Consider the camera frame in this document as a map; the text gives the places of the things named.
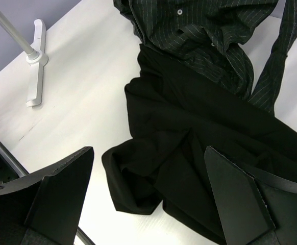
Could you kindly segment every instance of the white tabletop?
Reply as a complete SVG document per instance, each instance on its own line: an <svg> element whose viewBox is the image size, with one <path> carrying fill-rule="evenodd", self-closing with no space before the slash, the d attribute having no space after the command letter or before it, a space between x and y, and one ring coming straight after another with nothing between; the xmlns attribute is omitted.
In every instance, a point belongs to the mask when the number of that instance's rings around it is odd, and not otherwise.
<svg viewBox="0 0 297 245"><path fill-rule="evenodd" d="M244 46L255 73L277 37L269 17ZM95 160L79 226L97 245L214 244L163 212L116 212L101 156L130 139L124 86L139 75L139 40L112 0L82 0L47 33L42 105L27 108L25 54L0 72L0 141L29 171L50 165L85 145ZM297 131L297 42L276 104L276 115Z"/></svg>

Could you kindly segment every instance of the pinstriped shirt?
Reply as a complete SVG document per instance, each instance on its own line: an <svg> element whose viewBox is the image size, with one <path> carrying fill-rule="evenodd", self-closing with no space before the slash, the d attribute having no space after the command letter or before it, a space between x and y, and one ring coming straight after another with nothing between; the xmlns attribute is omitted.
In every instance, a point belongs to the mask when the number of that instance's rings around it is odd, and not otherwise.
<svg viewBox="0 0 297 245"><path fill-rule="evenodd" d="M239 47L278 0L114 0L145 46L274 113L287 52L297 38L297 0L287 0L280 33L252 93L253 66Z"/></svg>

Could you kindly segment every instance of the white stand base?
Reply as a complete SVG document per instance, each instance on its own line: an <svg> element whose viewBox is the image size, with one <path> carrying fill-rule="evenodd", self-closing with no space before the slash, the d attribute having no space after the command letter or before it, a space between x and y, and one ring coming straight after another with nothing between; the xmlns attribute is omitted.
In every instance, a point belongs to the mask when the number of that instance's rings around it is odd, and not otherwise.
<svg viewBox="0 0 297 245"><path fill-rule="evenodd" d="M39 56L36 59L30 60L27 56L26 61L30 65L30 83L28 88L28 96L26 105L33 107L42 103L42 89L43 89L43 72L44 66L48 62L48 56L45 54L45 39L46 27L41 19L34 21L34 42L31 45Z"/></svg>

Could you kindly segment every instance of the metal pole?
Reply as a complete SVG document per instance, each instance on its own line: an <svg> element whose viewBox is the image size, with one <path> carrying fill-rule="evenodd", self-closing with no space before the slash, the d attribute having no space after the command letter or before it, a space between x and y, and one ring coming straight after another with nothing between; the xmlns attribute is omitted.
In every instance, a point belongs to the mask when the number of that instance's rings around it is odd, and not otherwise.
<svg viewBox="0 0 297 245"><path fill-rule="evenodd" d="M36 59L39 54L24 39L20 32L8 21L8 19L0 11L0 26L20 45L20 47L29 56L30 60Z"/></svg>

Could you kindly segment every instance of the black cloth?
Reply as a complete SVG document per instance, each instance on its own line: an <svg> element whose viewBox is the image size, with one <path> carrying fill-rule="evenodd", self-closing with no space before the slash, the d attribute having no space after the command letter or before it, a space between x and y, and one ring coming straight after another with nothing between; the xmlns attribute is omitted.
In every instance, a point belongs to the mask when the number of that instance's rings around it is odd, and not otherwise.
<svg viewBox="0 0 297 245"><path fill-rule="evenodd" d="M102 156L116 210L163 209L225 244L204 151L214 146L297 182L297 133L181 63L141 46L139 78L126 86L133 139Z"/></svg>
<svg viewBox="0 0 297 245"><path fill-rule="evenodd" d="M239 47L278 0L114 0L143 44L274 113L287 52L297 37L297 0L288 1L282 32L252 93L251 61Z"/></svg>

